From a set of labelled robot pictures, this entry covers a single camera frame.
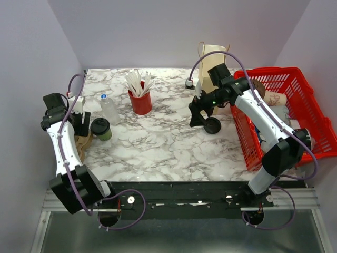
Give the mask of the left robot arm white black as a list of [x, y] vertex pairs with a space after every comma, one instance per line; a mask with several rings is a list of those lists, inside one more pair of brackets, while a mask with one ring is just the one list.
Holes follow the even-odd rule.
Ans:
[[84, 97], [65, 103], [60, 93], [51, 93], [43, 101], [47, 110], [41, 127], [52, 141], [57, 165], [56, 177], [49, 182], [51, 190], [71, 214], [97, 202], [113, 207], [116, 194], [83, 164], [84, 150], [93, 137], [89, 130], [91, 114], [83, 111]]

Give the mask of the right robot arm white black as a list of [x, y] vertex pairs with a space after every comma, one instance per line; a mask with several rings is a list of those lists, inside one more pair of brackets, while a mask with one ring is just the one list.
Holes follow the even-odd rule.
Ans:
[[242, 193], [243, 202], [247, 206], [255, 206], [261, 201], [261, 194], [285, 170], [299, 163], [305, 151], [311, 151], [309, 131], [293, 130], [285, 124], [261, 99], [258, 91], [250, 88], [249, 79], [234, 79], [224, 63], [210, 69], [208, 74], [217, 88], [210, 93], [203, 90], [197, 92], [189, 104], [190, 126], [203, 126], [207, 133], [218, 133], [221, 124], [212, 117], [213, 108], [229, 103], [240, 109], [262, 133], [268, 144], [268, 152], [261, 160], [261, 169], [248, 182], [248, 190]]

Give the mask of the green paper coffee cup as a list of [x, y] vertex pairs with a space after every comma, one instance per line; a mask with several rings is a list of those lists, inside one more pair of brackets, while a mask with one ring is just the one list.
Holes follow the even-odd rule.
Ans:
[[101, 141], [108, 141], [112, 138], [112, 131], [110, 127], [107, 127], [104, 130], [99, 130], [95, 133], [95, 135], [98, 137]]

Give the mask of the brown cardboard cup carrier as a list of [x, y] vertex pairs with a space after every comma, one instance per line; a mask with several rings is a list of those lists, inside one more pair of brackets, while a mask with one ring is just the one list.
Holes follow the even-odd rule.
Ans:
[[83, 163], [85, 160], [85, 150], [87, 150], [90, 147], [93, 140], [93, 134], [91, 130], [89, 130], [87, 136], [75, 135], [74, 138], [78, 156], [80, 158], [81, 163]]

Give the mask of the beige paper takeout bag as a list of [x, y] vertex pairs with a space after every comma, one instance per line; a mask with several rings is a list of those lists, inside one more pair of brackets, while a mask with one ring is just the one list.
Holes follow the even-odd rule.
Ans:
[[[227, 47], [220, 46], [220, 45], [211, 45], [205, 44], [204, 42], [199, 42], [198, 45], [198, 55], [202, 57], [203, 55], [213, 52], [213, 51], [228, 51], [230, 48], [230, 44]], [[212, 54], [206, 58], [204, 58], [199, 64], [199, 82], [202, 90], [206, 93], [210, 93], [216, 89], [216, 87], [212, 84], [210, 76], [208, 74], [208, 70], [212, 69], [213, 67], [225, 63], [226, 55], [225, 54]]]

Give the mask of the black plastic cup lid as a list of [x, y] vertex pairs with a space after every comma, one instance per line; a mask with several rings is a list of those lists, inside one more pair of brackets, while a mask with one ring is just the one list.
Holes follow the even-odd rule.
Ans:
[[111, 130], [110, 129], [110, 123], [105, 118], [96, 118], [92, 121], [92, 123], [90, 125], [90, 130], [96, 136], [104, 135], [104, 134], [108, 133], [108, 131]]

